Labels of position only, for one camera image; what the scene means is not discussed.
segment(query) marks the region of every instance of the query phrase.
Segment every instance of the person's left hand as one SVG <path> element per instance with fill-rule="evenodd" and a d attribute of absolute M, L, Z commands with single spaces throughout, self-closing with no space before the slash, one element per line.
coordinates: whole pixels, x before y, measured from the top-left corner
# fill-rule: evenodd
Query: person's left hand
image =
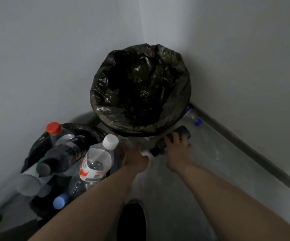
<path fill-rule="evenodd" d="M 138 145 L 135 145 L 133 148 L 121 146 L 121 149 L 125 153 L 123 166 L 128 166 L 130 169 L 136 171 L 136 173 L 141 173 L 146 170 L 149 158 L 147 155 L 141 155 Z"/>

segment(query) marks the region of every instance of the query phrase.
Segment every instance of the wall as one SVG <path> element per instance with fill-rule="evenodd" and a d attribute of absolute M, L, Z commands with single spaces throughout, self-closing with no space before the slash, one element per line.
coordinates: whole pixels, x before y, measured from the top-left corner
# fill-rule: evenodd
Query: wall
<path fill-rule="evenodd" d="M 91 112 L 108 52 L 142 42 L 136 0 L 0 0 L 0 188 L 49 122 Z"/>
<path fill-rule="evenodd" d="M 290 175 L 290 0 L 139 0 L 145 42 L 180 52 L 191 100 Z"/>

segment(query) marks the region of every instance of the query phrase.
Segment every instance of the pile of bottles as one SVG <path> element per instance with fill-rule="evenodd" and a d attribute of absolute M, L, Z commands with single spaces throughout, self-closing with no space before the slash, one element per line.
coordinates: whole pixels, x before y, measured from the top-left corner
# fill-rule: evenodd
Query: pile of bottles
<path fill-rule="evenodd" d="M 92 145 L 86 137 L 75 135 L 56 122 L 48 124 L 46 131 L 53 147 L 0 191 L 0 223 L 11 206 L 26 205 L 36 196 L 50 194 L 54 176 L 72 176 L 66 192 L 53 202 L 55 209 L 62 209 L 100 182 L 114 163 L 113 151 L 118 145 L 115 135 L 107 135 L 102 143 Z"/>

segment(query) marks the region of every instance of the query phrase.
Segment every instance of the forearm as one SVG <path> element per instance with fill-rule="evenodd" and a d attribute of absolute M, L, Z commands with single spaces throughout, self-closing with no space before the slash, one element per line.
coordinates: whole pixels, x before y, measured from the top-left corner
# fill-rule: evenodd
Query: forearm
<path fill-rule="evenodd" d="M 190 162 L 177 173 L 222 240 L 290 240 L 290 225 L 239 188 Z"/>
<path fill-rule="evenodd" d="M 136 175 L 132 167 L 123 166 L 70 203 L 30 241 L 103 240 Z"/>

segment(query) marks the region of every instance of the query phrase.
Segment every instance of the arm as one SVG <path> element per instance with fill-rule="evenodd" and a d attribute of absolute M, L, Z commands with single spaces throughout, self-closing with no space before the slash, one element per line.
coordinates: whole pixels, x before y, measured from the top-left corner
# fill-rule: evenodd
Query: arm
<path fill-rule="evenodd" d="M 134 178 L 147 165 L 147 156 L 129 150 L 122 168 L 70 203 L 29 241 L 103 240 Z"/>
<path fill-rule="evenodd" d="M 290 225 L 239 188 L 190 161 L 190 146 L 183 135 L 173 143 L 165 137 L 167 167 L 176 172 L 193 193 L 222 240 L 290 240 Z"/>

